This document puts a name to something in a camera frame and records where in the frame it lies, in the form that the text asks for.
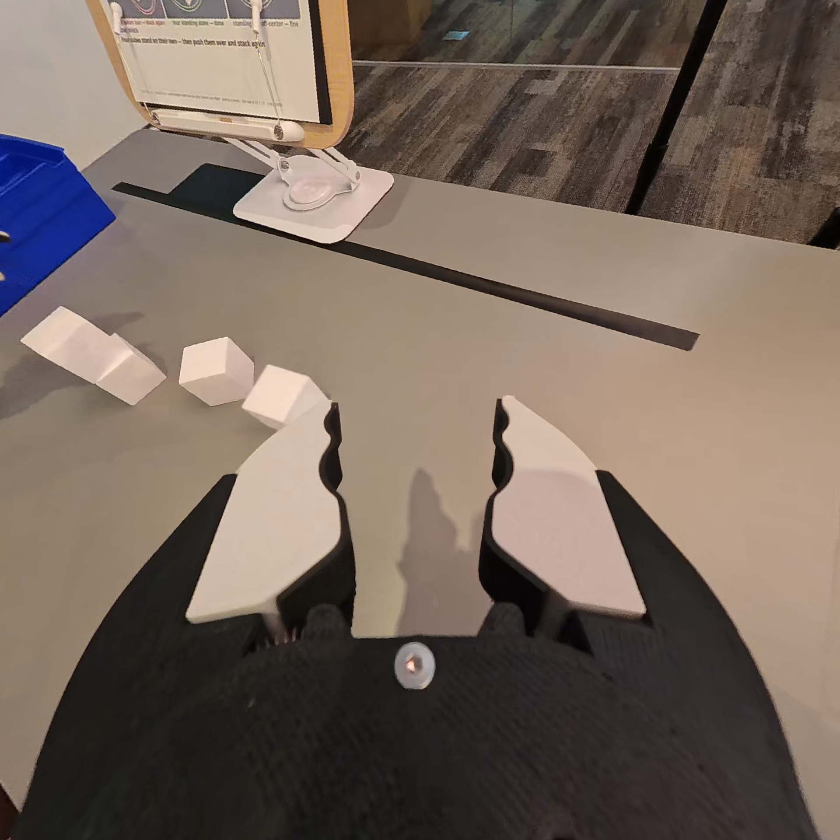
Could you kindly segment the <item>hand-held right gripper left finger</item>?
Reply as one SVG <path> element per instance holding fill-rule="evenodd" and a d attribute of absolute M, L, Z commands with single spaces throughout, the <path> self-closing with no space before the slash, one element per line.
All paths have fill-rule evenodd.
<path fill-rule="evenodd" d="M 290 638 L 311 610 L 328 607 L 350 631 L 356 568 L 341 443 L 340 407 L 321 402 L 239 467 L 186 608 L 190 624 L 257 616 Z"/>

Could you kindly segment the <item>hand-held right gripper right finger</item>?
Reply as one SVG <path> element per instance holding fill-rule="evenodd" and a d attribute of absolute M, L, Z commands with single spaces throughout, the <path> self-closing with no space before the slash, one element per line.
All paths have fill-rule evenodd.
<path fill-rule="evenodd" d="M 512 395 L 497 399 L 492 440 L 480 538 L 490 599 L 516 606 L 531 637 L 560 637 L 573 613 L 642 620 L 647 607 L 587 455 Z"/>

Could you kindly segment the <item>white hard foam cube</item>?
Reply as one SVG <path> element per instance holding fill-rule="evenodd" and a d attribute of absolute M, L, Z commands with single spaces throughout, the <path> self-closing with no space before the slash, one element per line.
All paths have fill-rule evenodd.
<path fill-rule="evenodd" d="M 255 363 L 229 337 L 186 346 L 179 384 L 209 406 L 243 401 L 255 384 Z"/>
<path fill-rule="evenodd" d="M 64 307 L 51 312 L 20 342 L 52 364 L 93 384 L 119 355 L 106 332 Z"/>
<path fill-rule="evenodd" d="M 166 379 L 166 374 L 138 348 L 117 333 L 109 337 L 110 356 L 94 381 L 101 390 L 135 406 Z"/>
<path fill-rule="evenodd" d="M 313 407 L 330 404 L 331 400 L 309 376 L 268 364 L 242 408 L 258 422 L 278 431 Z"/>

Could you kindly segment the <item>wooden book stand white base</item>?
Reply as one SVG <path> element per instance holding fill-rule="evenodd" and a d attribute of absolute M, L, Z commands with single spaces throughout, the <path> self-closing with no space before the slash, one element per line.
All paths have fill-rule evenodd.
<path fill-rule="evenodd" d="M 393 176 L 357 165 L 337 144 L 354 114 L 354 80 L 348 4 L 318 2 L 327 67 L 331 122 L 227 115 L 155 108 L 135 101 L 99 3 L 86 6 L 119 84 L 132 106 L 156 130 L 223 140 L 257 159 L 269 173 L 234 205 L 234 214 L 311 242 L 349 237 L 392 189 Z"/>

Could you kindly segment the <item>blue plastic bin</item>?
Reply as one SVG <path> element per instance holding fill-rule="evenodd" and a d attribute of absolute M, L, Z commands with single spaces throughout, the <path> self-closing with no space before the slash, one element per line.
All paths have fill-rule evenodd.
<path fill-rule="evenodd" d="M 60 147 L 1 135 L 1 313 L 116 219 Z"/>

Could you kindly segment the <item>printed instruction sheet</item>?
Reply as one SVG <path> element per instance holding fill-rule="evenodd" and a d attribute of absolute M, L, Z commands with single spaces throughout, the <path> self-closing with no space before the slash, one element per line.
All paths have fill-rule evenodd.
<path fill-rule="evenodd" d="M 99 5 L 142 108 L 331 122 L 318 2 Z"/>

